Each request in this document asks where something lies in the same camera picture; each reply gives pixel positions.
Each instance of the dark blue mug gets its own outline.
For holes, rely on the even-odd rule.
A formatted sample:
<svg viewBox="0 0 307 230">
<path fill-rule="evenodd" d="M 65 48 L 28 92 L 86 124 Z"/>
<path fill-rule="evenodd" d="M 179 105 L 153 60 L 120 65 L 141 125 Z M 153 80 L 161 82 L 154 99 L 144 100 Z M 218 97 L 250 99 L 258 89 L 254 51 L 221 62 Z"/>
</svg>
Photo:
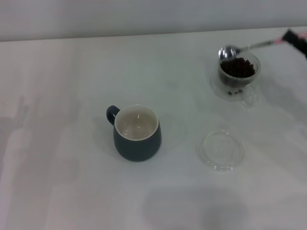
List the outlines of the dark blue mug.
<svg viewBox="0 0 307 230">
<path fill-rule="evenodd" d="M 145 161 L 159 150 L 160 123 L 150 108 L 136 104 L 120 110 L 112 105 L 106 110 L 106 117 L 114 126 L 115 147 L 125 159 Z"/>
</svg>

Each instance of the white wall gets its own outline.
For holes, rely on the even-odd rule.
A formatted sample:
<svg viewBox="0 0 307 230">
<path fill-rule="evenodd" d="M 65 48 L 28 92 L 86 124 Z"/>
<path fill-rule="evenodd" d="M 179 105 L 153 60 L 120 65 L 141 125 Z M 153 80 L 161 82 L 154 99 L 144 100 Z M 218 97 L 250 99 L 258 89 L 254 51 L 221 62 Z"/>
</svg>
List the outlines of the white wall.
<svg viewBox="0 0 307 230">
<path fill-rule="evenodd" d="M 307 25 L 307 0 L 1 0 L 0 41 Z"/>
</svg>

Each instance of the white table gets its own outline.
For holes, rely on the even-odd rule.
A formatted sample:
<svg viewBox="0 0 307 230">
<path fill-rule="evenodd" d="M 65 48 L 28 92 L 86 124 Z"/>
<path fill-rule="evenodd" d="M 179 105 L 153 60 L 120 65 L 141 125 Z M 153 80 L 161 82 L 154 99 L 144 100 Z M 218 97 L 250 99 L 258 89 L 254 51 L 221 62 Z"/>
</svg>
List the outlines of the white table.
<svg viewBox="0 0 307 230">
<path fill-rule="evenodd" d="M 306 59 L 288 45 L 255 50 L 250 109 L 209 85 L 221 46 L 285 30 L 0 43 L 0 229 L 306 230 Z M 133 163 L 105 113 L 137 103 L 158 114 L 163 143 Z M 223 173 L 195 147 L 225 127 L 245 159 Z"/>
</svg>

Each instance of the mug handle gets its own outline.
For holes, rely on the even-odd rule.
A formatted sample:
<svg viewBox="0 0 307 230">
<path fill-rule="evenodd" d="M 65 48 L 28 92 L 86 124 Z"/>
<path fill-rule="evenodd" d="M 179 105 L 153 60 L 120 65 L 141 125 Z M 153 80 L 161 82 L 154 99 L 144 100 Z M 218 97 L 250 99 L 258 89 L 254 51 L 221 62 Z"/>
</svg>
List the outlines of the mug handle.
<svg viewBox="0 0 307 230">
<path fill-rule="evenodd" d="M 110 107 L 108 107 L 108 109 L 106 110 L 106 118 L 107 120 L 114 125 L 114 121 L 115 121 L 115 116 L 118 114 L 118 112 L 120 111 L 120 109 L 118 109 L 116 106 L 111 105 Z"/>
</svg>

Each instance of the mug rim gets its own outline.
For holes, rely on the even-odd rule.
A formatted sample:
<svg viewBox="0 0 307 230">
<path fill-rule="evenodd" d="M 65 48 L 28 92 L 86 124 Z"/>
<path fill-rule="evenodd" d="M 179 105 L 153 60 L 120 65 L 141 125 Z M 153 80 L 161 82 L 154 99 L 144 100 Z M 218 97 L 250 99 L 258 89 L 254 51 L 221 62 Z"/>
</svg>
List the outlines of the mug rim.
<svg viewBox="0 0 307 230">
<path fill-rule="evenodd" d="M 154 131 L 153 131 L 148 137 L 145 137 L 145 138 L 142 138 L 142 139 L 131 139 L 131 138 L 128 138 L 128 137 L 125 137 L 124 135 L 122 135 L 121 132 L 119 132 L 119 130 L 117 129 L 117 120 L 118 120 L 117 118 L 118 118 L 118 115 L 119 115 L 120 113 L 124 112 L 125 110 L 131 108 L 131 107 L 142 107 L 142 108 L 145 108 L 145 109 L 150 110 L 150 111 L 154 114 L 154 117 L 155 117 L 155 119 L 156 119 L 156 123 L 157 123 L 157 124 L 156 124 L 156 127 L 155 127 Z M 148 106 L 145 106 L 145 105 L 142 105 L 142 104 L 132 104 L 132 105 L 128 105 L 128 106 L 124 107 L 123 109 L 121 109 L 121 110 L 116 114 L 115 120 L 114 120 L 114 127 L 115 127 L 116 131 L 117 131 L 123 138 L 125 138 L 125 139 L 127 139 L 127 140 L 132 140 L 132 141 L 146 140 L 146 139 L 150 138 L 150 137 L 157 131 L 157 129 L 158 129 L 158 127 L 159 127 L 159 118 L 158 118 L 157 114 L 155 114 L 155 112 L 154 112 L 151 108 L 149 108 Z"/>
</svg>

